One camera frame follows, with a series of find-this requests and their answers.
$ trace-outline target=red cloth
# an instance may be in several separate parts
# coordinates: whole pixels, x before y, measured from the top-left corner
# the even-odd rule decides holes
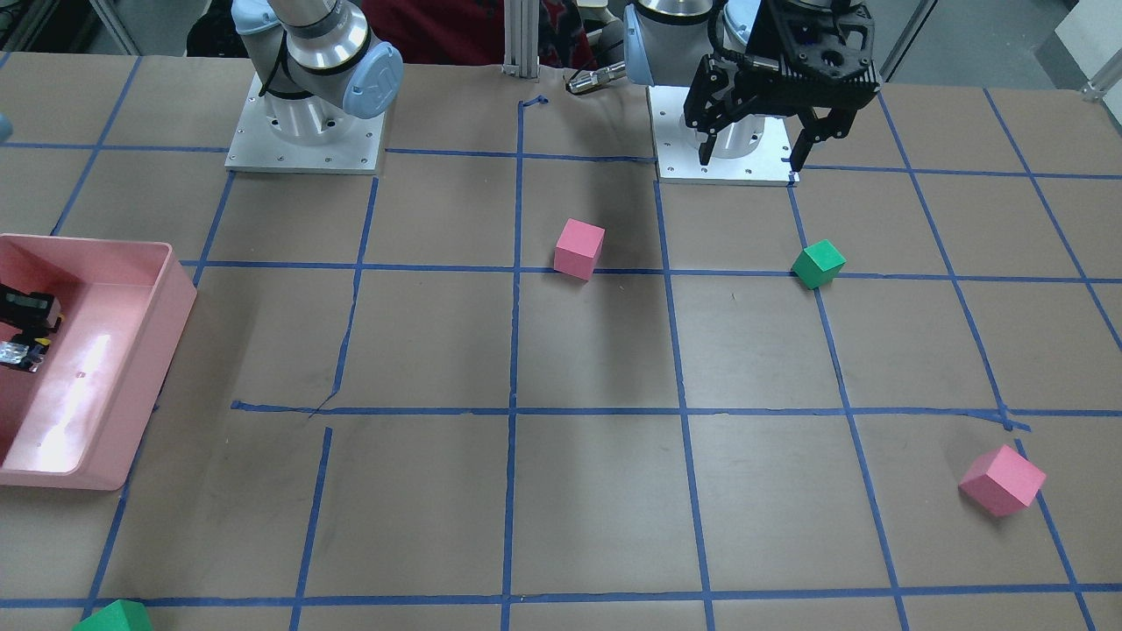
[[[580,67],[589,62],[592,51],[572,0],[541,2],[541,63]],[[374,34],[397,47],[406,63],[503,63],[503,0],[365,0],[362,12]]]

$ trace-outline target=pink plastic box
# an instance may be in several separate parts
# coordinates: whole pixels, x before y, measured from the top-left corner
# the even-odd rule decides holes
[[[0,368],[0,484],[119,488],[195,300],[172,246],[0,235],[0,280],[65,317],[37,373]]]
[[[587,281],[592,277],[603,247],[604,228],[570,219],[553,250],[553,268]]]
[[[1005,516],[1029,507],[1047,476],[1012,447],[978,456],[958,484],[994,516]]]

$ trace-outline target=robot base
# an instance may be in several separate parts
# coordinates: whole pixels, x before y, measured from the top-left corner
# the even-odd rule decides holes
[[[659,180],[678,184],[737,184],[787,186],[799,182],[791,172],[791,145],[782,118],[765,117],[756,147],[744,157],[714,155],[708,166],[698,163],[695,131],[682,121],[682,103],[689,88],[655,85],[647,89],[651,130],[659,157]]]
[[[267,106],[257,94],[261,81],[256,75],[249,85],[238,129],[230,141],[226,167],[257,173],[334,173],[375,175],[381,154],[386,116],[369,120],[352,119],[346,134],[322,145],[289,143],[272,129]]]

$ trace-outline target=cube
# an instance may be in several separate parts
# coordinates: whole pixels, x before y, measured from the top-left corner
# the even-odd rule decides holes
[[[74,631],[151,631],[151,622],[140,603],[114,601],[79,622]]]
[[[843,265],[845,257],[842,253],[828,239],[822,239],[804,248],[791,271],[802,280],[808,290],[812,290],[833,281]]]
[[[603,247],[604,228],[569,219],[553,250],[553,268],[587,281],[592,277]]]
[[[978,456],[958,487],[1000,518],[1029,507],[1046,477],[1012,447],[1002,445]]]

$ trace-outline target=pink bin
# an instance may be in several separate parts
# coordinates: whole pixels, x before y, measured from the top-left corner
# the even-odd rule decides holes
[[[65,317],[37,373],[0,368],[0,484],[119,488],[195,300],[172,246],[0,235],[0,280]]]

